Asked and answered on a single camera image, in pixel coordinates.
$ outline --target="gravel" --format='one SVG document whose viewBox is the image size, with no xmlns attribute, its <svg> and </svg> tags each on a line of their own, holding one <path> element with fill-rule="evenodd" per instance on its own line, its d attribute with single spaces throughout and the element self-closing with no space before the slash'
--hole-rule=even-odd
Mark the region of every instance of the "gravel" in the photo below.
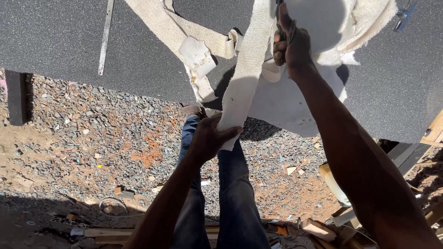
<svg viewBox="0 0 443 249">
<path fill-rule="evenodd" d="M 32 140 L 17 144 L 18 152 L 34 151 L 40 159 L 24 155 L 10 159 L 21 165 L 17 171 L 48 179 L 47 186 L 33 187 L 33 194 L 38 198 L 63 199 L 53 193 L 62 188 L 64 194 L 80 201 L 100 200 L 114 197 L 114 188 L 124 186 L 138 195 L 134 199 L 137 205 L 147 208 L 156 196 L 157 185 L 167 181 L 177 162 L 183 125 L 179 104 L 38 75 L 28 76 L 28 80 L 32 84 L 34 108 L 32 121 L 25 127 L 53 139 L 49 146 Z M 7 110 L 6 98 L 1 93 L 0 109 Z M 2 123 L 9 126 L 7 119 L 2 119 Z M 247 119 L 241 145 L 261 216 L 286 219 L 297 214 L 298 203 L 319 214 L 325 202 L 336 204 L 330 196 L 318 204 L 318 200 L 304 201 L 298 194 L 305 188 L 305 181 L 322 182 L 318 167 L 326 162 L 326 156 L 321 139 L 314 141 L 261 120 Z M 297 170 L 288 176 L 286 168 L 294 166 Z M 297 173 L 300 169 L 305 171 L 303 175 Z M 207 162 L 201 175 L 202 179 L 211 179 L 210 185 L 202 187 L 205 213 L 217 219 L 217 160 Z M 322 185 L 318 191 L 323 194 L 326 189 Z M 30 197 L 11 188 L 2 192 Z"/>
</svg>

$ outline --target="metal ruler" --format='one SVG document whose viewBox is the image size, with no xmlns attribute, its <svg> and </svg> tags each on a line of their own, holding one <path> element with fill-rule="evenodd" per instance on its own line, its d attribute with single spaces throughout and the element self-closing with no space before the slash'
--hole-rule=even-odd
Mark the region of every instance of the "metal ruler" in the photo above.
<svg viewBox="0 0 443 249">
<path fill-rule="evenodd" d="M 106 48 L 108 47 L 109 28 L 111 27 L 112 10 L 114 8 L 114 0 L 108 0 L 108 9 L 106 10 L 105 29 L 103 31 L 103 39 L 101 41 L 100 61 L 98 63 L 98 75 L 103 75 L 105 68 Z"/>
</svg>

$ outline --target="white plastic container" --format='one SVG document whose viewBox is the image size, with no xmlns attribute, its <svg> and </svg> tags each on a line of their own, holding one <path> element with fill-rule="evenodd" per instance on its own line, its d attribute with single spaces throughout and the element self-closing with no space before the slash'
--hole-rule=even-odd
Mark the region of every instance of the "white plastic container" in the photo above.
<svg viewBox="0 0 443 249">
<path fill-rule="evenodd" d="M 325 180 L 326 184 L 331 189 L 332 193 L 334 193 L 335 197 L 337 197 L 337 199 L 341 201 L 343 204 L 350 206 L 351 203 L 349 202 L 345 193 L 343 193 L 343 191 L 338 186 L 337 182 L 334 180 L 331 169 L 329 168 L 329 164 L 325 163 L 323 165 L 320 165 L 319 169 L 323 180 Z"/>
</svg>

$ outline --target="leg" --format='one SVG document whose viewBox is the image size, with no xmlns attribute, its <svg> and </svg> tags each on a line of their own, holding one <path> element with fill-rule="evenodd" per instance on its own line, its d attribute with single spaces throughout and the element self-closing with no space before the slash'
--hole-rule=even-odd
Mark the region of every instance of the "leg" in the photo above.
<svg viewBox="0 0 443 249">
<path fill-rule="evenodd" d="M 182 143 L 177 165 L 186 155 L 200 118 L 187 117 L 182 130 Z M 205 230 L 205 197 L 201 189 L 200 173 L 192 182 L 188 197 L 175 225 L 171 248 L 210 248 Z"/>
<path fill-rule="evenodd" d="M 218 152 L 220 232 L 217 248 L 271 248 L 255 205 L 249 169 L 237 139 L 232 151 Z"/>
</svg>

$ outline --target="dark jeans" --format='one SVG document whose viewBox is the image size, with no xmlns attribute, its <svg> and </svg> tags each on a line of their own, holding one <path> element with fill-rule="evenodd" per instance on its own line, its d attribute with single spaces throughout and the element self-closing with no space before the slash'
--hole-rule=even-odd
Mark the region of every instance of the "dark jeans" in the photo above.
<svg viewBox="0 0 443 249">
<path fill-rule="evenodd" d="M 179 161 L 189 149 L 197 124 L 190 115 L 182 130 Z M 220 178 L 220 231 L 217 248 L 271 248 L 255 205 L 254 190 L 249 182 L 249 169 L 237 140 L 234 149 L 221 150 L 218 155 Z M 200 173 L 194 179 L 188 197 L 175 225 L 171 248 L 210 248 L 205 231 L 205 197 Z"/>
</svg>

